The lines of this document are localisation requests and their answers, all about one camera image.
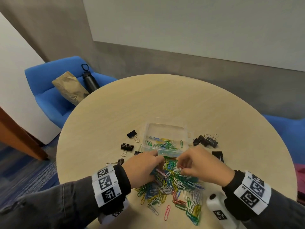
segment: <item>left hand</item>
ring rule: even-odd
[[[140,153],[133,156],[122,165],[129,179],[131,188],[137,188],[154,181],[154,175],[150,175],[152,170],[158,166],[163,169],[164,157],[158,156],[157,150]]]

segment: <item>hand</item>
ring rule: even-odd
[[[177,167],[182,166],[182,175],[197,177],[204,182],[211,182],[222,187],[233,179],[235,171],[225,165],[201,145],[189,148],[178,158]]]
[[[123,168],[127,174],[132,188],[137,188],[154,181],[155,176],[150,175],[152,170],[158,166],[162,170],[164,157],[158,156],[157,150],[140,153],[123,163]]]

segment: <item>floor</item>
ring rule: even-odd
[[[58,185],[56,149],[59,135],[43,150],[49,160],[39,161],[0,144],[0,209],[16,198]]]

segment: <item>sleeve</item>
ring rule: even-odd
[[[305,207],[271,190],[268,207],[260,215],[254,213],[234,191],[241,185],[245,174],[235,170],[233,180],[223,188],[227,199],[224,204],[228,211],[242,221],[246,228],[305,228]]]
[[[128,177],[121,165],[114,170],[122,194],[98,208],[91,176],[51,189],[22,196],[0,211],[0,228],[79,228],[84,229],[100,213],[120,209],[131,192]]]

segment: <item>white wall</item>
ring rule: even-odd
[[[44,63],[0,13],[0,107],[22,128],[48,144],[60,128],[40,109],[25,77],[26,68]]]
[[[305,71],[305,0],[83,0],[93,40]]]

